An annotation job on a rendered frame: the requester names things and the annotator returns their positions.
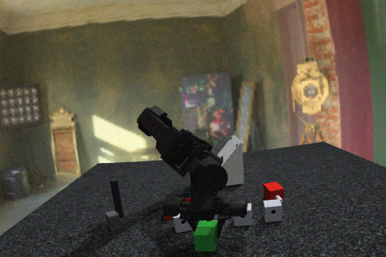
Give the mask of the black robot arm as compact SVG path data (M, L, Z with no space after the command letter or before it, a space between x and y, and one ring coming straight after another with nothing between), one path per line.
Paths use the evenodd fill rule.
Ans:
M223 197L218 197L216 192L226 186L228 174L222 166L223 156L211 152L212 144L197 138L188 130L177 130L167 114L156 105L147 107L137 122L143 133L156 139L160 158L182 177L189 172L190 179L205 191L192 189L189 204L191 219L195 222L212 221L215 215L223 213ZM182 166L178 168L175 164Z

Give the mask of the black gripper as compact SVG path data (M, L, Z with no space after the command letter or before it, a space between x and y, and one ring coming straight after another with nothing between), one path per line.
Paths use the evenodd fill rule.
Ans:
M201 190L197 182L190 180L192 189L199 189L199 192L205 192ZM186 203L185 198L173 198L170 197L169 200L163 206L164 216L175 216L177 217L180 214L181 220L186 220L192 230L195 232L197 229L198 221L195 222L191 219L189 212L189 204ZM218 231L217 238L219 239L221 235L221 230L223 224L227 219L232 217L245 216L247 214L247 198L245 196L231 196L230 201L223 202L223 213L218 214Z

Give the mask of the red block with white pin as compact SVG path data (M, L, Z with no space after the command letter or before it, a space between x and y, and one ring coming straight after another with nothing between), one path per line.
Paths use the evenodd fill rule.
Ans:
M280 184L277 183L277 181L274 181L272 183L264 184L264 198L268 200L278 200L280 199L280 202L283 203L284 200L284 189Z

